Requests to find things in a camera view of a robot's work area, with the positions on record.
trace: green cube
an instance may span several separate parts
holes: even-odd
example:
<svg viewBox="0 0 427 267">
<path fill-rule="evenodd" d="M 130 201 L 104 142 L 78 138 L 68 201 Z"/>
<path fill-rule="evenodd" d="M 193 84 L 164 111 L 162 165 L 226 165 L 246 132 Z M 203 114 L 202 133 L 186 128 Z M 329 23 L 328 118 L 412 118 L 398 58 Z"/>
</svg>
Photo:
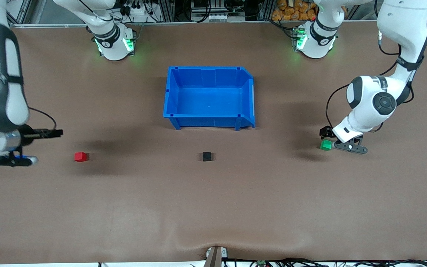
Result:
<svg viewBox="0 0 427 267">
<path fill-rule="evenodd" d="M 332 149 L 332 141 L 330 141 L 330 140 L 322 140 L 322 142 L 321 142 L 321 149 L 322 150 L 325 150 L 325 151 L 329 151 L 329 150 L 331 150 Z"/>
</svg>

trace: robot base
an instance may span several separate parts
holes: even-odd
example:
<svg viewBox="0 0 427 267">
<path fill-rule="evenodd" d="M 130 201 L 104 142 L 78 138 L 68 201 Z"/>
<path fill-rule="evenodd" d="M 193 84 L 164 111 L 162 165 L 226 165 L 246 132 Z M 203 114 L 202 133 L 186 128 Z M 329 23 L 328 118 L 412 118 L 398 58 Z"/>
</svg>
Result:
<svg viewBox="0 0 427 267">
<path fill-rule="evenodd" d="M 299 40 L 293 40 L 293 50 L 295 52 L 300 51 L 305 56 L 312 59 L 320 59 L 324 57 L 335 41 L 335 37 L 325 46 L 320 46 L 316 40 L 312 39 L 310 28 L 313 22 L 306 22 L 303 25 L 298 26 L 304 30 L 303 36 Z"/>
<path fill-rule="evenodd" d="M 122 33 L 111 48 L 103 47 L 95 39 L 93 40 L 98 46 L 100 56 L 112 61 L 122 60 L 126 56 L 134 56 L 136 47 L 136 31 L 123 24 L 118 24 L 118 27 Z"/>
</svg>

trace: wire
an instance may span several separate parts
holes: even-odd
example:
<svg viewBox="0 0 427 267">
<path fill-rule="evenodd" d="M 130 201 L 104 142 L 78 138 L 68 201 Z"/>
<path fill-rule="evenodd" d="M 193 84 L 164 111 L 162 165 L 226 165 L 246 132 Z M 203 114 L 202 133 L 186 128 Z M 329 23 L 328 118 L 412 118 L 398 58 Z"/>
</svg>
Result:
<svg viewBox="0 0 427 267">
<path fill-rule="evenodd" d="M 154 8 L 153 8 L 153 3 L 152 3 L 152 1 L 150 1 L 150 2 L 148 2 L 148 3 L 149 3 L 148 7 L 149 7 L 149 9 L 151 9 L 151 11 L 153 12 L 153 15 L 154 15 L 154 17 L 156 17 L 156 20 L 157 20 L 158 22 L 162 22 L 162 21 L 161 21 L 161 19 L 158 19 L 158 16 L 156 15 L 156 8 L 158 8 L 158 7 L 159 7 L 159 5 L 156 5 L 156 7 L 154 7 Z"/>
<path fill-rule="evenodd" d="M 183 14 L 185 16 L 185 18 L 189 21 L 189 22 L 195 22 L 194 20 L 192 20 L 192 18 L 190 16 L 188 16 L 187 11 L 189 9 L 192 9 L 191 7 L 187 6 L 187 3 L 190 0 L 184 0 L 183 5 L 182 5 L 182 9 L 183 9 Z M 207 20 L 207 18 L 210 15 L 210 12 L 212 11 L 212 2 L 210 2 L 210 0 L 205 0 L 205 15 L 202 17 L 201 20 L 197 21 L 197 23 L 200 22 L 204 22 L 205 20 Z"/>
<path fill-rule="evenodd" d="M 346 88 L 347 86 L 349 86 L 349 84 L 344 85 L 344 86 L 342 86 L 342 87 L 340 87 L 340 88 L 336 89 L 335 91 L 333 91 L 333 92 L 331 93 L 331 95 L 329 96 L 329 99 L 327 100 L 327 104 L 325 105 L 325 118 L 327 118 L 327 122 L 329 123 L 329 126 L 330 126 L 330 127 L 332 127 L 332 123 L 331 123 L 331 120 L 329 119 L 328 111 L 329 111 L 329 103 L 330 103 L 330 101 L 331 101 L 331 99 L 332 99 L 332 96 L 334 96 L 334 95 L 335 95 L 335 93 L 339 92 L 340 90 L 342 90 L 342 89 Z"/>
<path fill-rule="evenodd" d="M 45 115 L 45 116 L 47 116 L 49 119 L 51 119 L 52 120 L 52 122 L 54 123 L 54 128 L 52 129 L 52 130 L 55 130 L 56 128 L 57 128 L 57 122 L 56 122 L 56 120 L 54 120 L 54 118 L 51 116 L 51 115 L 49 115 L 49 114 L 47 114 L 47 113 L 45 113 L 45 112 L 43 112 L 43 111 L 41 111 L 41 110 L 38 110 L 37 108 L 31 108 L 31 107 L 28 107 L 30 110 L 34 110 L 34 111 L 36 111 L 36 112 L 39 112 L 39 113 L 41 113 L 41 114 L 43 114 L 43 115 Z"/>
<path fill-rule="evenodd" d="M 136 35 L 136 40 L 139 39 L 139 37 L 141 37 L 141 32 L 143 31 L 143 27 L 144 27 L 144 23 L 141 24 L 141 28 L 139 29 L 139 33 Z"/>
<path fill-rule="evenodd" d="M 245 2 L 244 2 L 244 5 L 242 7 L 240 7 L 239 9 L 235 9 L 235 7 L 233 7 L 233 5 L 230 5 L 230 2 L 233 2 L 233 1 L 234 0 L 225 0 L 225 2 L 224 2 L 225 9 L 227 9 L 229 12 L 233 12 L 233 13 L 242 12 L 245 10 Z"/>
<path fill-rule="evenodd" d="M 261 19 L 260 21 L 264 20 L 265 22 L 270 22 L 271 24 L 275 25 L 276 27 L 280 28 L 280 29 L 287 29 L 287 30 L 292 30 L 293 28 L 289 28 L 289 27 L 285 27 L 281 24 L 277 24 L 276 22 L 274 22 L 273 20 L 270 19 Z"/>
<path fill-rule="evenodd" d="M 396 61 L 395 61 L 395 63 L 393 63 L 393 65 L 390 67 L 390 68 L 388 68 L 386 71 L 384 71 L 383 73 L 381 73 L 381 74 L 378 74 L 379 76 L 382 76 L 382 75 L 384 75 L 384 74 L 387 74 L 389 71 L 391 71 L 391 69 L 393 69 L 393 67 L 395 67 L 396 66 Z M 344 89 L 344 88 L 346 88 L 347 86 L 349 86 L 349 84 L 347 84 L 347 85 L 344 85 L 344 86 L 342 86 L 342 87 L 340 87 L 340 88 L 337 88 L 335 91 L 333 91 L 332 93 L 331 93 L 331 95 L 329 96 L 329 98 L 327 99 L 327 103 L 326 103 L 326 105 L 325 105 L 325 118 L 327 118 L 327 123 L 329 123 L 329 126 L 330 127 L 332 127 L 332 123 L 331 123 L 331 121 L 330 121 L 330 119 L 329 119 L 329 113 L 328 113 L 328 111 L 329 111 L 329 103 L 330 103 L 330 101 L 331 101 L 331 99 L 332 99 L 332 96 L 334 96 L 335 95 L 335 93 L 337 93 L 337 92 L 339 92 L 340 90 L 342 90 L 342 89 Z M 414 98 L 414 93 L 412 92 L 411 93 L 411 99 L 410 100 L 408 100 L 408 101 L 405 101 L 405 102 L 403 102 L 403 103 L 408 103 L 408 102 L 410 102 L 411 100 L 413 100 L 413 98 Z"/>
<path fill-rule="evenodd" d="M 148 7 L 146 6 L 146 0 L 143 0 L 143 5 L 144 5 L 144 8 L 146 9 L 146 13 L 155 21 L 155 22 L 160 22 L 159 20 L 156 20 L 152 15 L 151 15 L 151 13 L 149 13 L 149 11 L 148 11 Z"/>
<path fill-rule="evenodd" d="M 86 5 L 82 0 L 78 0 L 78 2 L 81 2 L 82 5 L 84 5 L 86 8 L 88 8 L 88 10 L 90 10 L 91 13 L 93 13 L 97 18 L 99 18 L 100 20 L 103 20 L 104 22 L 111 22 L 113 20 L 113 16 L 110 16 L 111 18 L 109 20 L 105 20 L 102 17 L 100 17 L 97 13 L 93 12 L 93 10 L 88 7 L 88 5 Z"/>
<path fill-rule="evenodd" d="M 396 55 L 399 55 L 399 54 L 400 54 L 399 52 L 398 52 L 398 53 L 387 53 L 387 52 L 383 51 L 383 49 L 381 48 L 381 44 L 378 44 L 378 48 L 380 49 L 380 51 L 381 51 L 383 54 L 388 55 L 388 56 L 396 56 Z"/>
<path fill-rule="evenodd" d="M 395 61 L 395 63 L 393 63 L 393 65 L 390 67 L 390 68 L 388 68 L 386 71 L 384 71 L 384 72 L 382 72 L 381 74 L 378 74 L 378 76 L 382 76 L 382 75 L 385 75 L 385 74 L 387 74 L 389 71 L 391 71 L 391 69 L 393 69 L 393 67 L 395 67 L 396 66 L 396 61 Z"/>
<path fill-rule="evenodd" d="M 383 123 L 380 124 L 380 126 L 378 127 L 378 129 L 376 129 L 376 130 L 370 130 L 370 132 L 378 132 L 381 129 L 382 126 L 383 126 Z"/>
<path fill-rule="evenodd" d="M 410 93 L 411 93 L 410 100 L 404 101 L 403 104 L 409 103 L 409 102 L 413 101 L 413 99 L 415 99 L 415 92 L 413 91 L 413 87 L 411 87 L 411 85 L 410 85 Z"/>
<path fill-rule="evenodd" d="M 373 10 L 375 10 L 375 16 L 378 18 L 377 2 L 378 0 L 375 0 L 375 3 L 373 4 Z"/>
<path fill-rule="evenodd" d="M 280 28 L 281 30 L 283 30 L 283 33 L 286 35 L 286 36 L 288 36 L 289 38 L 291 38 L 291 39 L 294 39 L 294 37 L 292 37 L 291 35 L 289 35 L 286 31 L 287 30 L 289 30 L 289 31 L 292 31 L 293 30 L 293 28 L 289 28 L 289 27 L 285 27 L 285 26 L 283 26 L 283 25 L 281 25 L 281 22 L 280 21 L 278 21 L 278 23 L 276 23 L 276 22 L 274 22 L 273 20 L 270 20 L 270 19 L 261 19 L 261 20 L 264 20 L 265 22 L 270 22 L 271 24 L 273 24 L 273 25 L 275 25 L 276 27 L 278 27 L 278 28 Z"/>
</svg>

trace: black cable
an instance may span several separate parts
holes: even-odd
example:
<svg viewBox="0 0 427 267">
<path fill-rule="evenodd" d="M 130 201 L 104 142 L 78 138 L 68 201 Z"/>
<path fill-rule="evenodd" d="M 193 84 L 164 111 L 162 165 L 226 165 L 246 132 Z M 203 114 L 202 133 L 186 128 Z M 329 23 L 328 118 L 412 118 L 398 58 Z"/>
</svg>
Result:
<svg viewBox="0 0 427 267">
<path fill-rule="evenodd" d="M 31 108 L 31 107 L 28 107 L 30 110 L 34 110 L 34 111 L 36 111 L 36 112 L 39 112 L 39 113 L 41 113 L 41 114 L 43 114 L 43 115 L 45 115 L 45 116 L 47 116 L 49 119 L 51 119 L 52 120 L 52 122 L 54 123 L 54 128 L 52 129 L 52 130 L 55 130 L 56 128 L 57 128 L 57 122 L 56 122 L 56 120 L 54 120 L 54 118 L 51 116 L 51 115 L 49 115 L 49 114 L 47 114 L 47 113 L 45 113 L 45 112 L 43 112 L 43 111 L 41 111 L 41 110 L 38 110 L 37 108 Z"/>
<path fill-rule="evenodd" d="M 144 5 L 144 8 L 145 8 L 145 10 L 146 10 L 146 13 L 155 21 L 155 22 L 160 22 L 160 21 L 158 21 L 158 20 L 156 20 L 152 15 L 151 15 L 151 13 L 149 13 L 149 11 L 148 11 L 148 7 L 146 6 L 146 0 L 143 0 L 143 5 Z"/>
<path fill-rule="evenodd" d="M 381 48 L 381 44 L 378 44 L 378 48 L 380 49 L 380 51 L 381 51 L 383 54 L 388 55 L 388 56 L 396 56 L 396 55 L 399 55 L 399 54 L 400 54 L 399 52 L 398 52 L 398 53 L 387 53 L 387 52 L 383 51 L 383 49 Z"/>
<path fill-rule="evenodd" d="M 288 36 L 289 38 L 291 38 L 291 39 L 294 39 L 294 37 L 292 37 L 291 35 L 289 35 L 286 31 L 292 31 L 293 30 L 293 28 L 289 28 L 289 27 L 285 27 L 285 26 L 283 26 L 283 25 L 281 25 L 281 22 L 280 21 L 278 21 L 278 23 L 276 23 L 276 22 L 274 22 L 273 20 L 270 20 L 270 19 L 261 19 L 261 20 L 264 20 L 265 22 L 270 22 L 271 24 L 273 24 L 273 25 L 275 25 L 276 27 L 278 27 L 278 28 L 280 28 L 281 30 L 283 30 L 283 33 L 286 35 L 286 36 Z"/>
<path fill-rule="evenodd" d="M 292 36 L 290 36 L 286 31 L 287 30 L 289 30 L 289 29 L 285 29 L 285 27 L 283 26 L 283 25 L 281 25 L 281 22 L 280 21 L 278 21 L 279 22 L 279 25 L 281 26 L 281 28 L 283 29 L 283 33 L 286 35 L 286 36 L 288 36 L 289 38 L 291 38 L 291 39 L 294 39 L 294 37 L 292 37 Z"/>
<path fill-rule="evenodd" d="M 375 0 L 375 3 L 373 4 L 373 10 L 375 10 L 375 16 L 378 18 L 377 2 L 378 2 L 378 0 Z M 378 48 L 380 49 L 380 51 L 383 54 L 388 55 L 388 56 L 396 56 L 396 55 L 399 55 L 401 53 L 401 45 L 398 44 L 398 49 L 399 49 L 398 53 L 387 53 L 387 52 L 383 51 L 383 49 L 381 48 L 380 42 L 378 42 Z"/>
<path fill-rule="evenodd" d="M 354 13 L 348 16 L 348 20 L 352 20 L 352 17 L 354 17 L 354 15 L 357 13 L 357 10 L 359 10 L 359 7 L 360 5 L 358 5 L 358 7 L 354 10 Z"/>
<path fill-rule="evenodd" d="M 381 129 L 382 126 L 383 126 L 383 123 L 380 124 L 380 126 L 378 127 L 378 129 L 376 129 L 376 130 L 370 130 L 370 132 L 378 132 Z"/>
<path fill-rule="evenodd" d="M 340 90 L 342 90 L 342 89 L 346 88 L 347 86 L 349 86 L 349 84 L 344 85 L 344 86 L 342 86 L 342 87 L 340 87 L 340 88 L 336 89 L 335 91 L 333 91 L 333 92 L 331 93 L 331 95 L 329 96 L 329 99 L 327 100 L 327 104 L 325 105 L 325 118 L 327 118 L 327 122 L 329 123 L 329 126 L 330 126 L 330 127 L 332 127 L 332 123 L 331 123 L 331 120 L 329 119 L 328 111 L 329 111 L 329 103 L 330 103 L 330 101 L 331 101 L 331 99 L 332 99 L 332 96 L 334 96 L 334 95 L 335 95 L 335 93 L 339 92 Z"/>
<path fill-rule="evenodd" d="M 185 16 L 185 18 L 189 21 L 189 22 L 204 22 L 205 20 L 208 19 L 211 11 L 212 11 L 212 2 L 210 2 L 210 0 L 205 0 L 205 15 L 202 17 L 201 20 L 199 21 L 194 21 L 192 20 L 192 18 L 190 16 L 188 16 L 187 11 L 191 10 L 191 7 L 186 6 L 186 4 L 190 2 L 190 0 L 184 0 L 183 4 L 182 4 L 182 10 L 183 10 L 183 14 Z"/>
<path fill-rule="evenodd" d="M 225 2 L 224 2 L 224 7 L 229 12 L 237 13 L 237 12 L 242 12 L 245 10 L 245 4 L 243 5 L 243 7 L 240 7 L 239 9 L 235 9 L 232 5 L 227 6 L 227 3 L 230 3 L 230 2 L 233 2 L 233 0 L 225 0 Z"/>
<path fill-rule="evenodd" d="M 375 10 L 375 16 L 378 18 L 377 2 L 378 2 L 378 0 L 375 0 L 375 3 L 373 5 L 373 10 Z"/>
<path fill-rule="evenodd" d="M 156 17 L 156 20 L 158 21 L 158 22 L 162 22 L 161 21 L 161 19 L 158 19 L 158 16 L 156 15 L 156 10 L 155 10 L 155 8 L 153 7 L 153 3 L 152 3 L 152 1 L 150 1 L 149 2 L 149 8 L 151 9 L 151 12 L 153 12 L 153 15 L 154 15 L 154 17 Z"/>
<path fill-rule="evenodd" d="M 395 67 L 395 66 L 396 66 L 396 64 L 397 64 L 397 63 L 396 63 L 396 61 L 395 61 L 395 63 L 393 63 L 393 65 L 392 65 L 390 68 L 388 68 L 388 69 L 387 69 L 386 71 L 384 71 L 383 73 L 379 74 L 379 76 L 382 76 L 382 75 L 384 75 L 384 74 L 388 73 L 389 71 L 391 71 L 391 69 L 393 69 L 393 67 Z M 327 122 L 329 123 L 329 126 L 330 126 L 330 127 L 332 127 L 332 123 L 331 123 L 331 121 L 330 121 L 330 119 L 329 119 L 329 113 L 328 113 L 328 111 L 329 111 L 329 103 L 330 103 L 330 101 L 331 101 L 331 99 L 332 99 L 332 96 L 334 96 L 334 95 L 335 95 L 335 93 L 339 92 L 340 90 L 342 90 L 342 89 L 346 88 L 347 86 L 349 86 L 349 84 L 344 85 L 344 86 L 342 86 L 342 87 L 340 87 L 340 88 L 336 89 L 335 91 L 333 91 L 333 92 L 331 93 L 331 95 L 329 96 L 329 98 L 327 99 L 327 103 L 326 103 L 326 105 L 325 105 L 325 118 L 327 118 Z M 409 101 L 413 100 L 413 98 L 414 98 L 414 93 L 412 93 L 412 97 L 411 97 L 411 99 L 410 99 L 410 100 L 405 101 L 405 102 L 403 102 L 403 103 L 408 103 Z"/>
<path fill-rule="evenodd" d="M 415 99 L 415 92 L 413 91 L 413 87 L 411 87 L 411 85 L 410 85 L 410 93 L 411 93 L 410 100 L 404 101 L 403 103 L 409 103 L 409 102 L 413 101 L 413 99 Z"/>
<path fill-rule="evenodd" d="M 212 10 L 212 2 L 210 2 L 210 0 L 205 0 L 205 15 L 197 23 L 204 22 L 205 20 L 207 20 L 211 10 Z"/>
<path fill-rule="evenodd" d="M 396 61 L 395 61 L 395 63 L 393 63 L 393 65 L 390 67 L 390 68 L 388 68 L 386 71 L 384 71 L 384 72 L 382 72 L 381 74 L 378 74 L 378 76 L 382 76 L 382 75 L 385 75 L 385 74 L 387 74 L 389 71 L 391 71 L 391 69 L 393 69 L 393 67 L 395 67 L 396 66 Z"/>
<path fill-rule="evenodd" d="M 78 2 L 81 2 L 82 5 L 88 8 L 88 10 L 90 10 L 90 12 L 93 13 L 100 20 L 103 20 L 104 22 L 111 22 L 113 20 L 113 16 L 110 16 L 111 18 L 109 20 L 102 19 L 102 17 L 100 17 L 97 13 L 93 12 L 93 10 L 90 7 L 88 7 L 88 5 L 86 5 L 82 0 L 78 0 Z"/>
<path fill-rule="evenodd" d="M 275 25 L 276 27 L 278 27 L 280 29 L 287 29 L 287 30 L 292 30 L 293 29 L 293 28 L 289 28 L 289 27 L 285 27 L 285 26 L 282 26 L 280 24 L 277 24 L 276 22 L 274 22 L 273 20 L 270 20 L 270 19 L 261 19 L 260 21 L 263 21 L 263 20 L 265 22 L 270 22 L 271 24 Z"/>
</svg>

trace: brown table surface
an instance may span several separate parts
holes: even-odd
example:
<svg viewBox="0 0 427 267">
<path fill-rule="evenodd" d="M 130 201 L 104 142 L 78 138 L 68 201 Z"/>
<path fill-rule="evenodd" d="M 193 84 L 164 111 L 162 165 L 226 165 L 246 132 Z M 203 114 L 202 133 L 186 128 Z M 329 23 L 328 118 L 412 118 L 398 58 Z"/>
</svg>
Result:
<svg viewBox="0 0 427 267">
<path fill-rule="evenodd" d="M 29 104 L 64 136 L 27 147 L 33 167 L 0 167 L 0 263 L 199 260 L 212 245 L 270 260 L 427 258 L 427 50 L 415 100 L 355 155 L 319 150 L 318 130 L 332 91 L 396 59 L 374 22 L 344 23 L 320 60 L 270 24 L 147 26 L 119 62 L 83 28 L 15 32 Z M 256 129 L 174 130 L 167 68 L 192 65 L 246 67 Z M 338 93 L 332 123 L 349 111 Z M 51 122 L 34 113 L 30 125 Z"/>
</svg>

